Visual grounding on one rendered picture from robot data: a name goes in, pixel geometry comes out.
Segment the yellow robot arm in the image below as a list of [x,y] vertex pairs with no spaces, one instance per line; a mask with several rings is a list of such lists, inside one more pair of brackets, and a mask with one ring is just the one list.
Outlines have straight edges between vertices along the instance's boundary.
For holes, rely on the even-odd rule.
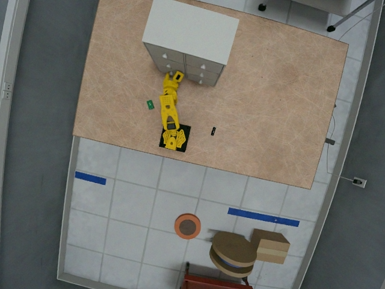
[[[164,94],[160,95],[159,98],[161,102],[162,124],[166,130],[163,133],[164,144],[166,144],[165,147],[172,149],[176,149],[176,147],[181,148],[186,138],[182,129],[179,132],[177,131],[179,129],[179,119],[174,106],[177,104],[177,93],[173,89],[168,88],[163,89],[163,92]],[[167,108],[166,105],[170,107]],[[171,116],[174,122],[167,122],[168,116]]]

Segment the green 9v battery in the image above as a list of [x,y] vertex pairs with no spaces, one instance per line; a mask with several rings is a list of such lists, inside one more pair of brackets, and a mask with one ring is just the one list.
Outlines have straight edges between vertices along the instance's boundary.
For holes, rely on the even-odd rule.
[[154,109],[152,100],[149,100],[149,101],[146,101],[146,102],[147,102],[148,108],[149,108],[150,110],[151,110],[151,109]]

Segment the grey chest of drawers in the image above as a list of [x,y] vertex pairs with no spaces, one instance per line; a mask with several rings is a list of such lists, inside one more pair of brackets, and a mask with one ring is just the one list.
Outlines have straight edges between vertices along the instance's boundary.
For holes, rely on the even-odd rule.
[[[239,19],[174,0],[153,0],[142,43],[227,65]],[[191,66],[191,65],[189,65]],[[157,67],[159,70],[159,68]],[[160,71],[160,70],[159,70]],[[216,86],[219,78],[213,87]]]

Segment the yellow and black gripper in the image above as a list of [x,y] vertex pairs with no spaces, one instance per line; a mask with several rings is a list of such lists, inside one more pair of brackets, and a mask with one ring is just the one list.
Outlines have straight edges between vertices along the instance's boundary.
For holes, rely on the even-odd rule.
[[180,82],[181,79],[183,78],[184,74],[180,73],[179,71],[177,71],[175,73],[175,75],[173,75],[173,80],[170,81],[169,79],[169,72],[167,72],[165,78],[164,78],[164,81],[163,81],[163,88],[166,89],[173,89],[174,91],[176,91],[178,89],[178,83],[177,82]]

